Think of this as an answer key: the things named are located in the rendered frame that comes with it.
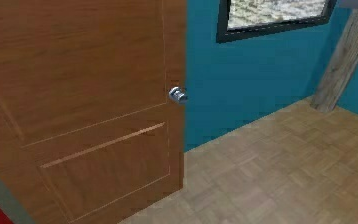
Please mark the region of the silver round door knob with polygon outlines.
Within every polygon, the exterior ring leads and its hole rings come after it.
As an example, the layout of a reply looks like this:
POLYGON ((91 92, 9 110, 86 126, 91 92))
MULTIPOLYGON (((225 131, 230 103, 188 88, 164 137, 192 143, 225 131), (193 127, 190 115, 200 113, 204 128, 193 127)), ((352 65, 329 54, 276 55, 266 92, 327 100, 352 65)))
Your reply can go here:
POLYGON ((180 87, 173 87, 169 93, 169 98, 178 104, 185 104, 188 96, 182 91, 180 87))

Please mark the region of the brown wooden room door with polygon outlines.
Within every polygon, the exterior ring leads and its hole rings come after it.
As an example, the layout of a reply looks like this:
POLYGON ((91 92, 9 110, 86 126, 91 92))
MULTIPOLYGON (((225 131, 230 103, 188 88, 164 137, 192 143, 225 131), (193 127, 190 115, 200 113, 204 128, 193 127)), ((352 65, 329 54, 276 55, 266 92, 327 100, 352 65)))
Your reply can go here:
POLYGON ((0 0, 0 208, 119 224, 184 176, 187 0, 0 0))

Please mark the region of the grey wooden table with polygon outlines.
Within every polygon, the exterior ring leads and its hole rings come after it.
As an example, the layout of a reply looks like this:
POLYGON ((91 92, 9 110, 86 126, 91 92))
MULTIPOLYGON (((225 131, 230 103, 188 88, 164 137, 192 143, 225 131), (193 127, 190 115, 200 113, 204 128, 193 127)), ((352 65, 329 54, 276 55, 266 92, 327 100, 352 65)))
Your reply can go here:
POLYGON ((340 0, 339 7, 351 14, 310 103, 322 113, 336 107, 358 66, 358 0, 340 0))

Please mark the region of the black framed wall picture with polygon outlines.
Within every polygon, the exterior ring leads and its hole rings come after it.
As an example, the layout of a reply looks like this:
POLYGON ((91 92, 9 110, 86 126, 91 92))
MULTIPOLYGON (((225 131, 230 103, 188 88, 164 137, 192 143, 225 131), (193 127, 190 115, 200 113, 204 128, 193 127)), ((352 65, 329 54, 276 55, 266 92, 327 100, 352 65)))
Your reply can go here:
POLYGON ((216 42, 327 24, 338 0, 220 0, 216 42))

